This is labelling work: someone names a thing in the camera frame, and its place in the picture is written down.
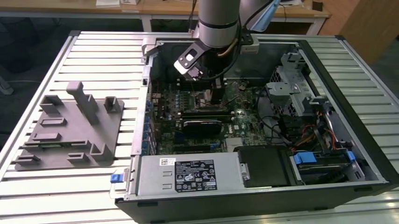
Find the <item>slotted metal table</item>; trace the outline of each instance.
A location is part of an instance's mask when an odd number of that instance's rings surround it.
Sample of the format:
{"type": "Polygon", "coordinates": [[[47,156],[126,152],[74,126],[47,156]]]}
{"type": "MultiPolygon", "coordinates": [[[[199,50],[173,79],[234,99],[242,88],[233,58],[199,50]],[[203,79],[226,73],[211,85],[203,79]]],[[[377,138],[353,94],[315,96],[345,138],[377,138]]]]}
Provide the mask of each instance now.
{"type": "MultiPolygon", "coordinates": [[[[2,223],[134,224],[110,196],[110,175],[128,167],[136,118],[144,38],[190,37],[182,33],[80,32],[68,37],[48,74],[0,152],[2,223]],[[96,99],[116,96],[124,100],[124,114],[114,164],[82,168],[18,172],[12,161],[22,153],[40,117],[38,103],[46,94],[72,99],[64,91],[68,81],[82,81],[96,99]]],[[[334,36],[259,35],[261,40],[306,39],[345,93],[394,167],[399,168],[399,101],[345,40],[334,36]]],[[[315,80],[323,95],[321,84],[315,80]]],[[[116,192],[124,184],[116,184],[116,192]]],[[[203,220],[185,223],[255,224],[398,223],[399,192],[359,198],[333,210],[294,212],[203,220]]]]}

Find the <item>wooden desk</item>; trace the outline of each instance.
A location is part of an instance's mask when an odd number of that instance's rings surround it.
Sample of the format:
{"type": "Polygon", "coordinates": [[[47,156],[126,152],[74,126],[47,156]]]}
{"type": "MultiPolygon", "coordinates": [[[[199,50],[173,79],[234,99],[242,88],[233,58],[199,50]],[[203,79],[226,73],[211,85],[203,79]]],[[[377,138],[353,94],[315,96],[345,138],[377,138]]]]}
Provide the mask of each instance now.
{"type": "MultiPolygon", "coordinates": [[[[142,19],[144,32],[151,32],[152,19],[187,20],[193,5],[190,0],[142,0],[138,5],[96,8],[95,2],[96,0],[0,0],[0,16],[142,19]]],[[[286,13],[283,8],[278,9],[273,22],[311,23],[307,34],[317,35],[329,17],[327,11],[290,6],[286,7],[286,13]]]]}
{"type": "MultiPolygon", "coordinates": [[[[150,15],[147,19],[187,19],[191,13],[193,2],[190,0],[144,0],[142,13],[150,15]]],[[[275,12],[273,22],[303,22],[311,23],[309,35],[318,35],[326,19],[331,16],[329,11],[315,11],[305,6],[287,6],[286,13],[281,7],[275,12]]]]}

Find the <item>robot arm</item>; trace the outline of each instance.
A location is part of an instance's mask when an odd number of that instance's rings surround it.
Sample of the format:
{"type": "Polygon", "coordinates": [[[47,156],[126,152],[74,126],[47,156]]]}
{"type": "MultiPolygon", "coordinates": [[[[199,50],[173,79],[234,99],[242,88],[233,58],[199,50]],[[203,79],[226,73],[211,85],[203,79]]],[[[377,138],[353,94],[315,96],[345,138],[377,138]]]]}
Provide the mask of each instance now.
{"type": "MultiPolygon", "coordinates": [[[[262,3],[262,0],[261,2],[259,0],[245,1],[242,5],[246,7],[262,3]]],[[[199,40],[189,47],[175,62],[175,68],[186,78],[213,81],[222,77],[233,67],[241,46],[246,45],[246,42],[250,45],[254,43],[242,35],[247,31],[249,22],[269,6],[251,28],[255,31],[265,31],[281,3],[281,0],[263,1],[267,3],[263,3],[263,6],[249,17],[245,28],[242,28],[239,20],[241,0],[199,1],[199,40]]]]}

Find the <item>motherboard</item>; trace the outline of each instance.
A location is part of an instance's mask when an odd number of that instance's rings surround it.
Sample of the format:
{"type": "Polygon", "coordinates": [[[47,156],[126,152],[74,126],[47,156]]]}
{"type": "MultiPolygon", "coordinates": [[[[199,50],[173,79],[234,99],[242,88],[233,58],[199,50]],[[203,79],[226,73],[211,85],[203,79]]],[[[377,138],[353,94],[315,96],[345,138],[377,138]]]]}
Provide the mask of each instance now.
{"type": "Polygon", "coordinates": [[[246,80],[227,82],[217,105],[210,103],[209,90],[197,91],[193,83],[189,89],[173,84],[156,89],[158,154],[229,152],[237,146],[267,144],[255,107],[261,88],[246,80]]]}

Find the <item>power supply label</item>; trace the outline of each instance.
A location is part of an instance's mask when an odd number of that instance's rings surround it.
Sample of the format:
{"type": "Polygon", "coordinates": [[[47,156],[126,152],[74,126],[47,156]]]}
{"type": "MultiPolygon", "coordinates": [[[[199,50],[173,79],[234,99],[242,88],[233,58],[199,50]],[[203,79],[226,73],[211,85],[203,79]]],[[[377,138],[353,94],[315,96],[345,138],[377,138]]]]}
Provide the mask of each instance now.
{"type": "Polygon", "coordinates": [[[181,192],[218,190],[214,160],[175,162],[175,190],[181,192]]]}

